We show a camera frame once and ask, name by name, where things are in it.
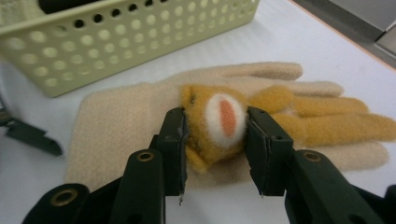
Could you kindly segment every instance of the folded glove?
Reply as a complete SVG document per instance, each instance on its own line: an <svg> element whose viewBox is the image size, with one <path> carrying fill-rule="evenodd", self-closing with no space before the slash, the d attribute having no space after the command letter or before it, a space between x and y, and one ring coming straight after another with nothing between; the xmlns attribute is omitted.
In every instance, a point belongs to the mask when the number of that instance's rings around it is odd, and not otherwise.
<svg viewBox="0 0 396 224"><path fill-rule="evenodd" d="M227 65L188 71L157 83L94 93L82 102L78 111L67 154L65 182L81 183L95 190L120 177L128 157L147 148L152 136L159 132L165 113L180 106L181 89L187 84L226 86L246 97L274 85L286 86L300 95L337 97L343 92L331 82L295 81L301 74L302 68L296 63ZM387 159L387 151L379 144L368 149L362 147L359 155L351 155L351 161L342 157L339 162L346 169L376 167ZM188 169L190 188L250 179L248 163L243 157L217 163L207 175L196 174L190 166Z"/></svg>
<svg viewBox="0 0 396 224"><path fill-rule="evenodd" d="M248 105L272 114L297 149L396 139L396 122L368 113L358 99L299 96L285 86L247 98L224 87L187 85L181 104L191 133L186 154L201 174L243 151Z"/></svg>

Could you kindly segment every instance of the orange stripe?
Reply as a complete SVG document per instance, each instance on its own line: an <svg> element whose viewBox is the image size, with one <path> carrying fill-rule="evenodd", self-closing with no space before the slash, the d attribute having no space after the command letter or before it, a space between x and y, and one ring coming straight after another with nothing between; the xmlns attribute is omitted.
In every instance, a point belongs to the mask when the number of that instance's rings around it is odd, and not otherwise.
<svg viewBox="0 0 396 224"><path fill-rule="evenodd" d="M230 137L235 133L236 119L233 106L226 100L219 102L221 127L225 135Z"/></svg>

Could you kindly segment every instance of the plastic basket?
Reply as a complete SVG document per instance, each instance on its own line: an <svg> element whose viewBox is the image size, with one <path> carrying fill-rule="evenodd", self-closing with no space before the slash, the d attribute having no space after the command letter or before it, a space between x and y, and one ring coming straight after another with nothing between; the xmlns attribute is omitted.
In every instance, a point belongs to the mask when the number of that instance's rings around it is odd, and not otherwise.
<svg viewBox="0 0 396 224"><path fill-rule="evenodd" d="M0 28L0 52L50 97L250 22L258 0L106 0Z"/></svg>

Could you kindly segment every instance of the table surface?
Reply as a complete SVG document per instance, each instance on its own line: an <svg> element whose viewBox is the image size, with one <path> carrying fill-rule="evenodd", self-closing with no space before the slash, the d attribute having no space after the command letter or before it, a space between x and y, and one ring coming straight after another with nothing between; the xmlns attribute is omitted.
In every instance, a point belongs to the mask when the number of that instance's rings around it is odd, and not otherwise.
<svg viewBox="0 0 396 224"><path fill-rule="evenodd" d="M263 61L300 63L300 80L330 80L372 112L396 119L396 71L288 0L261 1L255 19L159 59L48 98L13 65L0 62L0 91L16 118L48 131L67 153L81 101L90 93L156 81L192 68ZM396 144L389 162L374 170L343 173L352 184L383 196L396 184ZM48 190L61 185L66 156L54 158L0 134L0 223L21 223ZM167 198L168 223L289 223L283 198L261 198L252 183L190 190L182 206Z"/></svg>

